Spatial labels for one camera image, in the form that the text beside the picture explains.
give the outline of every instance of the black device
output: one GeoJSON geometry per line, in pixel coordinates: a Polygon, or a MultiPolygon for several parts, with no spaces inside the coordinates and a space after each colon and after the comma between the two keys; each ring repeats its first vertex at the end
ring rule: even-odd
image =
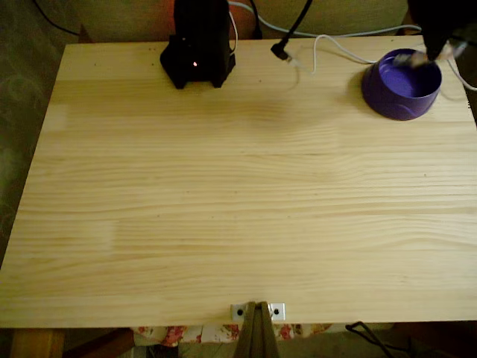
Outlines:
{"type": "Polygon", "coordinates": [[[161,54],[162,67],[178,89],[190,81],[222,87],[236,64],[229,45],[227,0],[176,0],[176,34],[161,54]]]}

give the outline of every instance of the black object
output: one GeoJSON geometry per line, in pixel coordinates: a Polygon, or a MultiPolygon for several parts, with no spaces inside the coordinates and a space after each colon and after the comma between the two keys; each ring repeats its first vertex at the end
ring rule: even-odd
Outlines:
{"type": "Polygon", "coordinates": [[[229,47],[227,0],[176,0],[176,34],[161,54],[161,64],[178,89],[190,81],[222,87],[236,64],[229,47]]]}
{"type": "Polygon", "coordinates": [[[306,0],[306,4],[301,10],[300,15],[298,16],[297,21],[291,26],[290,30],[288,33],[280,40],[279,43],[276,43],[275,45],[271,46],[271,51],[274,53],[275,56],[277,56],[280,60],[287,60],[290,56],[285,52],[285,46],[288,43],[288,40],[290,39],[291,36],[293,36],[293,33],[297,30],[298,25],[303,21],[306,13],[308,13],[308,9],[310,8],[310,5],[312,4],[313,0],[306,0]]]}
{"type": "Polygon", "coordinates": [[[467,42],[477,41],[476,0],[408,0],[408,4],[412,19],[423,29],[424,44],[431,61],[439,56],[456,31],[460,31],[467,42]]]}
{"type": "Polygon", "coordinates": [[[253,15],[255,16],[255,28],[253,29],[253,38],[255,40],[261,40],[263,38],[262,29],[260,29],[259,11],[256,9],[255,1],[250,0],[252,5],[253,15]]]}

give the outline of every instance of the metal bracket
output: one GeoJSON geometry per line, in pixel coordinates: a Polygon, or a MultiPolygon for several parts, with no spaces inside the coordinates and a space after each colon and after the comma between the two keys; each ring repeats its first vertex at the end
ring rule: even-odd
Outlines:
{"type": "MultiPolygon", "coordinates": [[[[232,321],[242,322],[245,317],[245,310],[247,304],[233,304],[230,306],[230,312],[232,314],[232,321]]],[[[272,321],[285,321],[285,304],[268,304],[268,311],[270,312],[270,318],[272,321]]]]}

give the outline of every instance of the cable plug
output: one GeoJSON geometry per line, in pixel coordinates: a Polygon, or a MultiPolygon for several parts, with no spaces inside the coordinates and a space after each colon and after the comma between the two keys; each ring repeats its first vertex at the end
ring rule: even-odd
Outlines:
{"type": "Polygon", "coordinates": [[[291,56],[285,51],[286,43],[276,43],[275,45],[271,46],[271,51],[277,56],[280,60],[288,60],[291,56]]]}

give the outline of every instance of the black cable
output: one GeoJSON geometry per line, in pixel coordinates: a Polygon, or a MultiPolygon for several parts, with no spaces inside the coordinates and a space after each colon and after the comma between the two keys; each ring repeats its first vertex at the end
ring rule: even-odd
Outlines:
{"type": "Polygon", "coordinates": [[[395,347],[393,345],[387,345],[383,342],[381,342],[378,337],[376,337],[376,335],[373,333],[373,331],[366,325],[364,324],[363,322],[361,321],[358,321],[356,323],[353,323],[353,324],[347,324],[346,326],[344,326],[349,332],[351,333],[354,333],[354,334],[357,334],[358,336],[360,336],[361,338],[363,339],[366,339],[367,342],[369,342],[370,344],[372,345],[377,345],[379,346],[382,351],[386,354],[386,356],[388,358],[394,358],[393,355],[391,354],[391,352],[389,351],[390,349],[394,350],[394,351],[400,351],[400,352],[405,352],[407,353],[409,356],[410,356],[410,351],[411,351],[411,340],[408,341],[408,348],[401,348],[401,347],[395,347]],[[355,327],[358,327],[358,326],[361,326],[363,327],[363,329],[367,332],[367,334],[370,335],[371,338],[369,338],[368,336],[366,336],[364,333],[362,332],[359,332],[358,330],[355,330],[355,327]]]}
{"type": "Polygon", "coordinates": [[[80,34],[79,34],[78,32],[74,32],[74,31],[68,30],[67,28],[62,28],[61,26],[59,26],[59,25],[55,24],[54,22],[52,22],[52,21],[46,16],[46,14],[43,12],[42,8],[38,5],[37,0],[32,0],[32,1],[33,1],[33,3],[35,4],[35,6],[37,7],[38,11],[43,15],[43,17],[45,18],[45,20],[50,23],[50,25],[54,26],[54,27],[57,28],[58,30],[65,31],[65,32],[67,32],[68,34],[75,35],[75,36],[80,36],[80,34]]]}
{"type": "Polygon", "coordinates": [[[308,12],[308,9],[310,8],[310,5],[312,4],[313,0],[306,0],[306,4],[301,10],[300,15],[298,16],[297,21],[291,26],[290,30],[288,33],[281,39],[279,43],[276,43],[275,45],[271,46],[271,51],[277,56],[280,60],[287,60],[288,59],[288,54],[285,52],[285,46],[288,43],[288,40],[290,37],[293,35],[293,33],[297,30],[298,26],[300,23],[303,21],[303,18],[305,17],[306,13],[308,12]]]}
{"type": "Polygon", "coordinates": [[[253,14],[255,15],[255,29],[253,30],[253,38],[255,40],[261,40],[263,38],[263,34],[262,29],[260,29],[259,11],[256,9],[254,0],[250,0],[250,5],[252,5],[253,14]]]}

